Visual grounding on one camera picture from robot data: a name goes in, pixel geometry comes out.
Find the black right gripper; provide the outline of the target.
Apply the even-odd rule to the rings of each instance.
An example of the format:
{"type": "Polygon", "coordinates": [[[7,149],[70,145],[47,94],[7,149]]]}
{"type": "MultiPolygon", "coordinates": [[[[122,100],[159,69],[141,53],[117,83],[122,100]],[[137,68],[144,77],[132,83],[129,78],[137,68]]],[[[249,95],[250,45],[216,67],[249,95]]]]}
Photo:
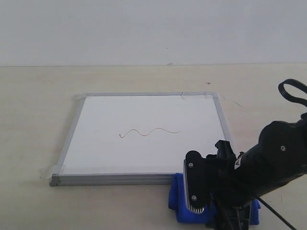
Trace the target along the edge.
{"type": "Polygon", "coordinates": [[[249,202],[252,198],[235,182],[236,155],[229,141],[219,140],[215,147],[217,153],[205,158],[206,188],[225,206],[215,204],[216,214],[205,227],[212,230],[249,230],[249,202]]]}

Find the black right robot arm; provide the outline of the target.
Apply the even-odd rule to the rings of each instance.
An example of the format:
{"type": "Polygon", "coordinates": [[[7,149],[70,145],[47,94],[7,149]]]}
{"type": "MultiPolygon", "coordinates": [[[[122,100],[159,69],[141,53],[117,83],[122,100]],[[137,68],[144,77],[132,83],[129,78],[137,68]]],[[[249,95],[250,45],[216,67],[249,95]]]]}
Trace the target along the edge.
{"type": "Polygon", "coordinates": [[[251,202],[307,173],[307,116],[296,123],[273,121],[258,143],[238,157],[229,142],[218,141],[217,154],[205,158],[205,188],[217,210],[215,230],[247,230],[251,202]]]}

